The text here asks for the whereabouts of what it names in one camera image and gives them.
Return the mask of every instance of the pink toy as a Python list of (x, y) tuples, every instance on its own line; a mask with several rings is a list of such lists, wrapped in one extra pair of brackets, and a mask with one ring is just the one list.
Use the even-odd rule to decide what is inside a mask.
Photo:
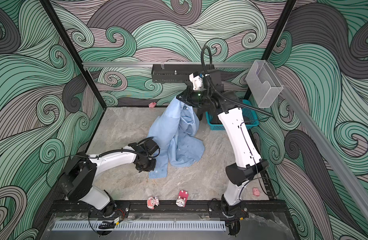
[(156, 106), (155, 102), (148, 104), (148, 107), (150, 107), (150, 108), (154, 108), (155, 106)]
[(155, 205), (159, 205), (159, 198), (157, 196), (155, 198), (150, 196), (147, 200), (147, 207), (150, 209), (155, 209)]
[(176, 205), (179, 207), (185, 207), (185, 204), (187, 203), (188, 200), (188, 192), (185, 190), (181, 190), (179, 192), (179, 197), (176, 200)]
[(260, 196), (260, 191), (258, 190), (258, 188), (257, 188), (257, 187), (252, 188), (252, 193), (253, 193), (256, 197)]

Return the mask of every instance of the wavy patterned wallpaper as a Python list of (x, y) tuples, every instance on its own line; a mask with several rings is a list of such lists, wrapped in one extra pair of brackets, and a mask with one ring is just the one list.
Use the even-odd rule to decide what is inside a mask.
[[(52, 0), (83, 61), (260, 59), (286, 0)], [(243, 97), (248, 70), (221, 69), (226, 90)], [(153, 83), (150, 68), (91, 68), (108, 106), (167, 105), (185, 84)]]
[[(298, 5), (270, 61), (368, 191), (368, 0)], [(252, 132), (300, 237), (368, 239), (368, 222), (282, 95), (270, 110)]]
[(38, 0), (0, 1), (0, 240), (36, 237), (60, 197), (46, 174), (53, 185), (103, 111), (63, 46)]

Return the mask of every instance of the transparent container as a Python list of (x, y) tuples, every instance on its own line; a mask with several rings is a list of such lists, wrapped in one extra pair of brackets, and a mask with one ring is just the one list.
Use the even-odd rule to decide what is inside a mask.
[(275, 67), (266, 60), (254, 61), (246, 81), (259, 108), (269, 108), (283, 88)]

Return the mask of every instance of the basket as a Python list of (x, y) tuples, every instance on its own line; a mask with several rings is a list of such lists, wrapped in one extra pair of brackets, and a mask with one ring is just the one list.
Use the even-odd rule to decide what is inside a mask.
[[(243, 103), (247, 104), (247, 105), (251, 105), (251, 103), (248, 100), (243, 99)], [(247, 127), (247, 130), (251, 127), (255, 127), (258, 126), (258, 120), (257, 120), (257, 115), (253, 110), (250, 110), (248, 108), (243, 108), (243, 117), (249, 118), (249, 120), (255, 120), (252, 122), (248, 122), (249, 124), (245, 124), (245, 126)], [(206, 118), (207, 118), (207, 123), (210, 126), (210, 130), (225, 130), (224, 126), (222, 124), (212, 124), (210, 123), (213, 119), (213, 116), (208, 114), (208, 112), (206, 112)]]

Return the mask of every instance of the light blue garment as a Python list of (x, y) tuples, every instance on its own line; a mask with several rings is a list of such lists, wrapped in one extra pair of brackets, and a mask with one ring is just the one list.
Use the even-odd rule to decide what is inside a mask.
[(149, 178), (166, 177), (168, 160), (175, 167), (188, 167), (199, 161), (204, 145), (193, 137), (198, 129), (199, 119), (192, 107), (174, 98), (148, 132), (148, 137), (153, 137), (160, 147), (155, 170), (149, 172)]

